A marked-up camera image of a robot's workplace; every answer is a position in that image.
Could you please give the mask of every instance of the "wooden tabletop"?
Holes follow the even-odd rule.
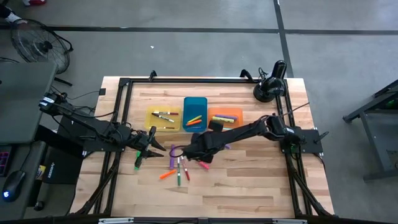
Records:
[[[106,94],[98,99],[96,115],[113,110],[119,78],[104,77],[102,88],[106,88]],[[303,79],[288,78],[287,81],[292,107],[308,102]],[[242,108],[244,124],[251,123],[264,114],[276,113],[275,100],[271,103],[257,101],[253,97],[253,87],[253,84],[224,83],[135,83],[127,121],[134,129],[144,129],[148,106],[183,107],[186,96],[206,97],[208,108]],[[126,90],[122,96],[119,121],[125,96]],[[309,105],[295,111],[294,118],[297,126],[313,128]],[[155,136],[161,145],[170,149],[171,144],[188,144],[191,135],[181,131],[156,132]],[[257,136],[235,142],[231,147],[230,150],[217,153],[210,164],[210,170],[201,168],[195,161],[187,162],[191,181],[182,172],[180,187],[177,186],[176,175],[159,180],[159,176],[169,170],[168,151],[154,149],[165,157],[147,159],[140,170],[134,170],[136,151],[126,149],[119,167],[112,216],[293,217],[286,161],[279,143]],[[104,153],[96,152],[84,160],[71,212],[81,208],[98,186],[103,156]],[[326,210],[333,213],[322,163],[311,154],[302,157],[308,187]],[[305,212],[301,190],[298,190],[298,195],[300,208]]]

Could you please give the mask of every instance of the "purple marker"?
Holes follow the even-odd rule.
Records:
[[[172,145],[172,151],[170,152],[171,156],[174,156],[174,145]],[[174,157],[170,157],[170,169],[174,169]]]
[[[216,114],[216,117],[219,118],[228,118],[228,119],[233,119],[234,121],[236,121],[238,119],[237,116],[230,116],[230,115],[222,115],[222,114]]]

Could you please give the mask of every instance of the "yellow marker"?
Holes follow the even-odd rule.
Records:
[[[196,118],[193,118],[192,120],[188,121],[187,124],[188,124],[188,123],[191,123],[192,121],[196,121],[196,120],[198,120],[198,119],[200,119],[200,118],[201,118],[201,115],[199,115],[199,116],[197,116]]]
[[[233,122],[234,122],[233,119],[219,118],[219,117],[216,117],[216,116],[214,116],[212,119],[213,119],[213,120],[216,120],[216,121],[225,121],[225,122],[229,122],[229,123],[233,123]]]

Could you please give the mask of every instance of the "concrete floor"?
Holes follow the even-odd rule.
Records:
[[[398,30],[395,0],[279,0],[286,29]],[[49,0],[40,7],[11,6],[20,16],[48,25],[277,29],[272,0]],[[69,69],[54,85],[78,96],[97,90],[108,75],[236,77],[256,74],[282,59],[278,34],[174,32],[57,32],[73,43]],[[396,35],[287,35],[294,77],[304,78],[323,140],[326,174],[335,213],[341,217],[396,222],[398,178],[365,184],[378,170],[362,124],[341,117],[397,79]],[[0,56],[22,60],[7,31]],[[96,104],[97,96],[74,101]],[[50,128],[57,125],[48,117]]]

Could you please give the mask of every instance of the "yellow tray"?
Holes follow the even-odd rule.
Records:
[[[162,118],[158,118],[158,117],[152,115],[152,113],[154,111],[174,112],[174,113],[178,113],[178,115],[162,114],[162,116],[165,116],[166,118],[174,120],[174,123],[172,123],[170,121],[166,121]],[[181,128],[181,118],[182,118],[182,113],[181,113],[181,108],[179,108],[179,107],[149,106],[147,109],[147,114],[146,114],[146,118],[145,118],[145,128],[150,129],[150,127],[155,126],[156,131],[163,131],[163,132],[179,131]],[[164,129],[163,127],[171,127],[174,129]]]

